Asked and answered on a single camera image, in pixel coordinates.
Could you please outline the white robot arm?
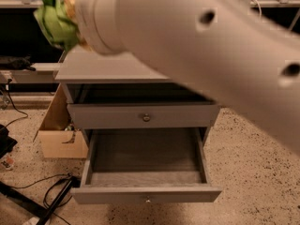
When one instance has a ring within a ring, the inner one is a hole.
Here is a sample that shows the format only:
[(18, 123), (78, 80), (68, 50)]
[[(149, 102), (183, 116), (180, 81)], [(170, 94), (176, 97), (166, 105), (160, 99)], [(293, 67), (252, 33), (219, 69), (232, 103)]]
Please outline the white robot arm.
[(300, 150), (297, 36), (238, 0), (76, 0), (75, 9), (96, 53), (129, 52)]

